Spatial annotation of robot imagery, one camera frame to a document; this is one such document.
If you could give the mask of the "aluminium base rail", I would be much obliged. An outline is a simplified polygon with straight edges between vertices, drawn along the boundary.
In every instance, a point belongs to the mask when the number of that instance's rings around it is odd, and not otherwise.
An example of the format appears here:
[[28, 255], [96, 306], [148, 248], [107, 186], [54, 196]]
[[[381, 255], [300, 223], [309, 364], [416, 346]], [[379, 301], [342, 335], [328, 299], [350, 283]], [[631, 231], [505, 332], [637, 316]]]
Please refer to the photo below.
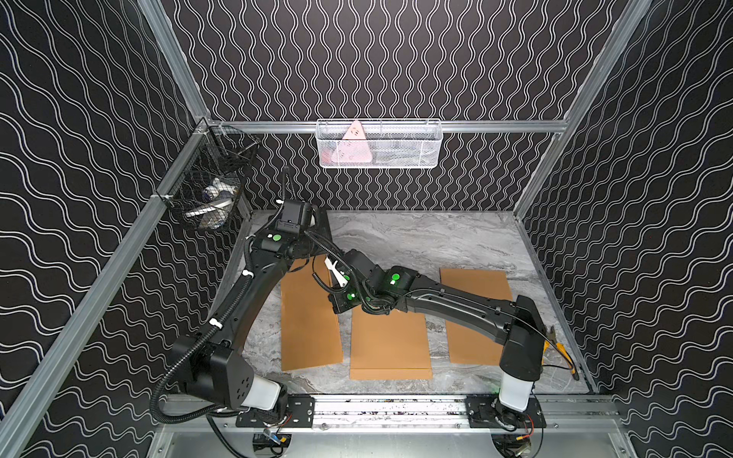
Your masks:
[[620, 414], [608, 396], [534, 395], [532, 420], [502, 427], [488, 395], [294, 395], [284, 433], [576, 433], [618, 432]]

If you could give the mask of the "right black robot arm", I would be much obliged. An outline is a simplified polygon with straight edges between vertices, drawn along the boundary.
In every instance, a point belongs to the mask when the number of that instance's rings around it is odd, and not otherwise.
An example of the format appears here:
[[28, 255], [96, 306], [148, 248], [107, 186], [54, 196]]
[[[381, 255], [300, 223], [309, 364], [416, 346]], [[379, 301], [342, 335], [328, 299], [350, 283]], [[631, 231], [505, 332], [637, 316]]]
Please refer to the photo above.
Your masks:
[[325, 266], [334, 285], [317, 282], [328, 292], [336, 314], [355, 307], [373, 316], [393, 311], [422, 313], [459, 324], [502, 345], [498, 402], [516, 412], [527, 410], [534, 384], [542, 374], [547, 342], [546, 326], [532, 299], [485, 298], [435, 282], [404, 266], [384, 270], [354, 249], [329, 253]]

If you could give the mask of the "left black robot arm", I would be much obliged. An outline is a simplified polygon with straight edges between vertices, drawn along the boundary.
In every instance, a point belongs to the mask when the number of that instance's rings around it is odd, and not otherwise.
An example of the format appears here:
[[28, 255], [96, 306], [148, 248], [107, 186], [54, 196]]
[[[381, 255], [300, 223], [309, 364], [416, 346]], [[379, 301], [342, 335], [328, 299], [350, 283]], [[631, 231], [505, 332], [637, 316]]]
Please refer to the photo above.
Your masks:
[[[299, 260], [326, 254], [331, 243], [328, 213], [295, 194], [292, 173], [281, 175], [281, 203], [276, 213], [244, 246], [245, 266], [208, 322], [182, 336], [169, 355], [167, 372], [153, 390], [149, 410], [161, 424], [181, 424], [229, 410], [257, 410], [267, 424], [286, 417], [286, 388], [258, 376], [242, 351], [250, 329], [272, 290]], [[166, 387], [177, 383], [206, 406], [185, 414], [163, 410]]]

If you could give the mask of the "black plastic tool case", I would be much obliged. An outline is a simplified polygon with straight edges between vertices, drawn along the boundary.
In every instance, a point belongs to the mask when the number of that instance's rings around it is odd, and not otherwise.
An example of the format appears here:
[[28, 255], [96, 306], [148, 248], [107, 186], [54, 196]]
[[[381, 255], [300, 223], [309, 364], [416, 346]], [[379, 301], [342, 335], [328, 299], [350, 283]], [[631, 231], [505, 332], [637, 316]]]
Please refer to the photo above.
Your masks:
[[312, 212], [313, 223], [309, 230], [317, 235], [320, 240], [332, 241], [332, 233], [328, 218], [328, 210], [322, 207], [314, 207]]

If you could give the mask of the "white object in black basket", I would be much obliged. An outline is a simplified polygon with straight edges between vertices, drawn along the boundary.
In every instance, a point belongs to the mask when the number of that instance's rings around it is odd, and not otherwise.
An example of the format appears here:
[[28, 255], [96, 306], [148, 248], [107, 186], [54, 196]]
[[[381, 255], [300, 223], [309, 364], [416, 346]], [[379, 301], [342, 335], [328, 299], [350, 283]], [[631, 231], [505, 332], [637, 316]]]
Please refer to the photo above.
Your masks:
[[239, 187], [232, 179], [215, 177], [202, 191], [202, 203], [184, 212], [189, 223], [198, 229], [215, 230], [227, 221], [235, 203]]

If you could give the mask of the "pink triangular board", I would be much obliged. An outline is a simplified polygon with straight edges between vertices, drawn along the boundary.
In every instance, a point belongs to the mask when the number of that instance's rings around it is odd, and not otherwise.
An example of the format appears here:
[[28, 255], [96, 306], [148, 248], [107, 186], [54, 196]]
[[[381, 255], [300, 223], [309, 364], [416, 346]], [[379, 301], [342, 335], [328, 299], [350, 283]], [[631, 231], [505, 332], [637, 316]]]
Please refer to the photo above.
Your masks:
[[328, 163], [341, 167], [372, 164], [373, 154], [366, 138], [362, 122], [353, 120], [343, 137], [335, 142]]

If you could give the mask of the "brown file bag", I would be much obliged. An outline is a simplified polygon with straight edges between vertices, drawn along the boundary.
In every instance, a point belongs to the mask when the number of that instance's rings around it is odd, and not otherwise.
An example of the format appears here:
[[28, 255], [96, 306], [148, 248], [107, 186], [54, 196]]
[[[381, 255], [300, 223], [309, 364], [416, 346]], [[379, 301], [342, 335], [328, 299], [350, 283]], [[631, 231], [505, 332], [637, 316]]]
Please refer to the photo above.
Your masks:
[[425, 316], [399, 311], [372, 316], [355, 310], [350, 377], [358, 381], [430, 380], [433, 368]]
[[328, 301], [328, 292], [312, 277], [317, 273], [330, 284], [324, 255], [309, 267], [289, 272], [280, 283], [282, 370], [318, 368], [344, 360], [339, 321]]
[[[513, 299], [507, 276], [502, 271], [441, 268], [442, 284], [489, 299]], [[477, 331], [446, 322], [449, 357], [453, 364], [499, 366], [502, 345]]]

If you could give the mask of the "yellow handled pliers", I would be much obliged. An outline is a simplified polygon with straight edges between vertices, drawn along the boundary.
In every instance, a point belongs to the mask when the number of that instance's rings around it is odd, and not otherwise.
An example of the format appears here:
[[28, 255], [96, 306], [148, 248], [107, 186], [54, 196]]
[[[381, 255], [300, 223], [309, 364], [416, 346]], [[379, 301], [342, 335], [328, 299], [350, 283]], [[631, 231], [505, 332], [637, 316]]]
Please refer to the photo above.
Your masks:
[[543, 349], [543, 356], [547, 356], [551, 350], [557, 353], [562, 358], [564, 363], [563, 364], [543, 363], [542, 366], [544, 368], [557, 368], [557, 369], [567, 370], [570, 372], [572, 378], [575, 381], [579, 381], [580, 373], [578, 372], [578, 368], [576, 367], [575, 361], [570, 356], [570, 353], [566, 349], [565, 345], [563, 345], [557, 339], [557, 332], [555, 332], [554, 326], [550, 326], [547, 330], [546, 341], [545, 341], [544, 349]]

